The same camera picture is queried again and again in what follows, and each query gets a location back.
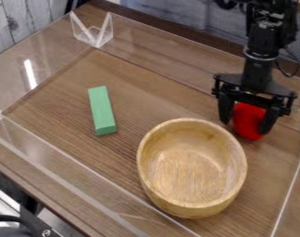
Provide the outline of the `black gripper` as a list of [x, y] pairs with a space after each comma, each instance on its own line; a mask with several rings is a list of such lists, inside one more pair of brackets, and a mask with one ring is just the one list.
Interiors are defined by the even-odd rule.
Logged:
[[268, 133], [278, 117], [287, 116], [291, 113], [292, 101], [298, 97], [296, 92], [275, 81], [270, 81], [262, 90], [252, 90], [240, 84], [240, 74], [216, 73], [212, 75], [212, 79], [211, 94], [218, 99], [220, 122], [223, 124], [228, 123], [234, 103], [243, 102], [266, 109], [258, 133]]

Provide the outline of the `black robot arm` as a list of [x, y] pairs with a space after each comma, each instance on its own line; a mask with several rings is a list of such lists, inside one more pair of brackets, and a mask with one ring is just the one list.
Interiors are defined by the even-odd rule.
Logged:
[[231, 120], [236, 103], [255, 106], [264, 110], [258, 133], [266, 134], [276, 119], [291, 113], [296, 98], [296, 92], [274, 80], [272, 69], [279, 67], [279, 52], [295, 41], [298, 0], [214, 1], [219, 8], [236, 7], [243, 12], [247, 36], [242, 73], [212, 75], [219, 120]]

